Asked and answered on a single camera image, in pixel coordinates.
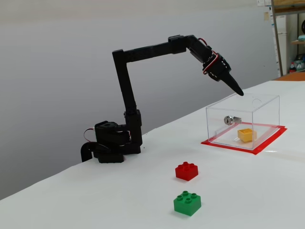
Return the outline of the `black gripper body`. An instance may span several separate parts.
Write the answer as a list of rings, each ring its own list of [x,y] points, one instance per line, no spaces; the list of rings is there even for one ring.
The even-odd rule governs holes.
[[[231,70],[230,65],[227,63],[225,58],[219,54],[214,53],[212,57],[203,64],[203,73],[213,73],[214,75],[220,77],[223,73],[229,73]]]

